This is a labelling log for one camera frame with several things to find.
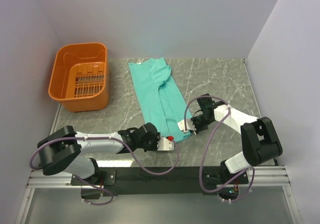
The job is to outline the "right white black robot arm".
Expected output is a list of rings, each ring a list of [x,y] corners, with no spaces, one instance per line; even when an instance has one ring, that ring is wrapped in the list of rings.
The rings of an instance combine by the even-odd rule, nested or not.
[[[221,162],[219,178],[230,184],[241,171],[256,167],[283,154],[283,147],[275,130],[273,122],[268,117],[255,117],[241,112],[222,98],[208,93],[192,99],[197,101],[201,114],[187,118],[184,114],[180,128],[184,133],[195,135],[208,129],[217,122],[208,142],[222,124],[232,128],[241,137],[242,151]]]

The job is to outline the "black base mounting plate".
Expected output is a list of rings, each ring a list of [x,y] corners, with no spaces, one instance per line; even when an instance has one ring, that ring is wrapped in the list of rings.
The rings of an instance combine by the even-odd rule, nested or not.
[[[140,167],[100,167],[100,169],[104,176],[92,184],[106,188],[114,196],[194,193],[209,195],[201,189],[198,166],[175,167],[165,175],[153,175]],[[205,166],[202,169],[203,186],[208,190],[215,189],[235,175],[230,174],[222,166]],[[82,187],[80,195],[85,200],[98,200],[101,196],[111,196],[95,188],[85,188],[87,185],[76,177],[71,178],[70,184],[72,187]]]

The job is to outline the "aluminium frame rail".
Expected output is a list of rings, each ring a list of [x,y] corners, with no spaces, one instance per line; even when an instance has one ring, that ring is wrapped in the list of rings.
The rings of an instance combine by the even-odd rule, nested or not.
[[[116,176],[120,176],[120,171],[138,171],[142,174],[146,172],[140,167],[128,166],[131,162],[129,160],[121,160],[121,166],[115,166],[110,161],[99,161],[98,164],[108,170],[115,170]],[[28,188],[75,188],[71,185],[72,174],[67,172],[60,172],[58,174],[45,176],[41,170],[33,170],[30,174],[27,184]],[[255,174],[250,169],[243,174],[243,177],[248,181],[253,181],[254,187],[285,187],[290,186],[290,180],[286,168],[282,166],[257,166],[255,167]]]

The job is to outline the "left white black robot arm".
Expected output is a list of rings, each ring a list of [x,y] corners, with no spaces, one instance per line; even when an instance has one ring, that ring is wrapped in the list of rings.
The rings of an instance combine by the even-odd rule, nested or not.
[[[132,127],[109,134],[87,134],[75,131],[67,125],[37,144],[42,173],[52,176],[61,172],[73,174],[88,185],[104,178],[94,158],[86,154],[127,154],[137,149],[157,151],[161,134],[152,123]]]

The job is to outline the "orange plastic basket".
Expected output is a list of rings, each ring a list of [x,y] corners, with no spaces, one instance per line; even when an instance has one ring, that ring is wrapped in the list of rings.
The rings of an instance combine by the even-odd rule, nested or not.
[[[56,54],[48,94],[69,112],[99,111],[109,102],[109,76],[104,44],[69,44]]]

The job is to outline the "teal t shirt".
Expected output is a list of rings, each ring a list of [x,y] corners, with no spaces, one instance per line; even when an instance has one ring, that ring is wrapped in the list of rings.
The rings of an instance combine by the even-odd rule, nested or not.
[[[172,136],[177,143],[190,137],[178,127],[187,104],[165,59],[130,62],[128,68],[144,122],[152,123],[162,136]]]

